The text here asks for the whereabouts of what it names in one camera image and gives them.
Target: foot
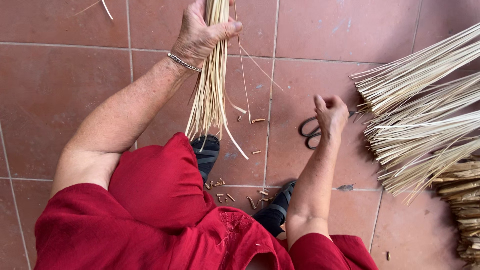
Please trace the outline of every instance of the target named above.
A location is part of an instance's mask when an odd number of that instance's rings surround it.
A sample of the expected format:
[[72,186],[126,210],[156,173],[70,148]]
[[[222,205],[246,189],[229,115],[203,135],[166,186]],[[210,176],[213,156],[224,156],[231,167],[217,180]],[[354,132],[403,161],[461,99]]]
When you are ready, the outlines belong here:
[[200,138],[193,140],[190,145],[192,146],[193,152],[197,157],[198,170],[200,172],[200,175],[202,175],[202,179],[205,184],[208,178],[208,174],[212,170],[213,165],[215,164],[215,161],[220,152],[220,142],[218,138],[213,135],[207,136],[205,144],[204,141],[205,136],[201,136]]
[[283,232],[280,225],[285,223],[287,217],[288,205],[293,192],[293,187],[297,181],[291,181],[285,184],[280,193],[275,196],[273,202],[266,208],[258,211],[253,218],[258,221],[269,233],[277,237]]

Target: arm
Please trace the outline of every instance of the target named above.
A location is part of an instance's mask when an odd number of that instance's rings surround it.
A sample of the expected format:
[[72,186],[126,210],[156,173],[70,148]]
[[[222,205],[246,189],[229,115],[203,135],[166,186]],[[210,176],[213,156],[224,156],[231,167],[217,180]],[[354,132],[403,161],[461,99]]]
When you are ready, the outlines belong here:
[[[183,13],[182,27],[172,54],[201,67],[213,47],[242,29],[233,22],[207,27],[205,0],[196,0]],[[158,62],[140,79],[109,97],[82,122],[63,149],[53,179],[51,196],[80,183],[107,189],[122,152],[147,128],[162,106],[195,72],[169,58]]]
[[320,233],[330,239],[327,220],[333,172],[348,110],[338,96],[323,100],[317,95],[315,106],[322,137],[295,184],[288,206],[289,249],[295,241],[308,233]]

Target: silver bracelet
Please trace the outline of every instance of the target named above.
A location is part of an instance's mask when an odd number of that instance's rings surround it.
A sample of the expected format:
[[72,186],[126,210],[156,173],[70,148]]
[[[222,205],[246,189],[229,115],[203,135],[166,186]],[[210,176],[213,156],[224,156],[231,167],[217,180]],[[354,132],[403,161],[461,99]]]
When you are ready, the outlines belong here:
[[175,55],[171,54],[171,53],[168,53],[168,57],[170,57],[171,59],[173,59],[175,62],[179,63],[180,65],[186,67],[186,68],[189,68],[189,69],[193,69],[197,72],[202,72],[202,69],[201,68],[197,68],[197,67],[194,67],[192,65],[189,65],[187,63],[185,63],[184,61],[182,61],[180,58],[176,57]]

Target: forearm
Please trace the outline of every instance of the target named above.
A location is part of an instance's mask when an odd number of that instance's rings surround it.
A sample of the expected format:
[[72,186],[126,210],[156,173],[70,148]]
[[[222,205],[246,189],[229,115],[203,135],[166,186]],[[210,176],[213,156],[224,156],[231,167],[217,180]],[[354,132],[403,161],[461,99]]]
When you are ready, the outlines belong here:
[[190,75],[192,71],[162,59],[87,116],[68,148],[101,153],[128,150]]
[[328,235],[328,213],[340,135],[323,135],[295,184],[287,212],[287,237],[291,246],[308,233]]

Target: black sandal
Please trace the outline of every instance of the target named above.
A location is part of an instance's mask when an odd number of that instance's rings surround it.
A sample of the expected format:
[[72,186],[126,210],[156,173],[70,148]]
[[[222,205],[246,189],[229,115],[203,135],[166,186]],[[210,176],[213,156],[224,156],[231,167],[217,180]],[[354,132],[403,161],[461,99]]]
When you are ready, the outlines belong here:
[[204,140],[205,136],[201,136],[200,138],[193,140],[190,145],[192,146],[193,152],[197,157],[198,171],[200,172],[200,175],[202,176],[205,184],[208,178],[208,174],[212,170],[213,165],[218,158],[218,154],[220,152],[220,141],[217,137],[213,135],[207,136],[205,145]]
[[256,215],[267,211],[267,209],[276,209],[283,214],[283,219],[282,219],[282,222],[280,223],[280,225],[282,225],[285,222],[285,219],[287,218],[287,209],[285,209],[282,206],[276,204],[275,201],[277,199],[283,199],[279,196],[285,196],[285,198],[287,199],[287,208],[288,208],[288,205],[290,205],[290,199],[292,198],[291,196],[292,196],[293,188],[294,188],[296,183],[297,183],[297,180],[293,180],[293,181],[290,181],[290,182],[286,183],[285,185],[283,185],[282,189],[275,196],[272,203],[270,205],[268,205],[267,207],[263,208],[262,210],[258,211],[256,213]]

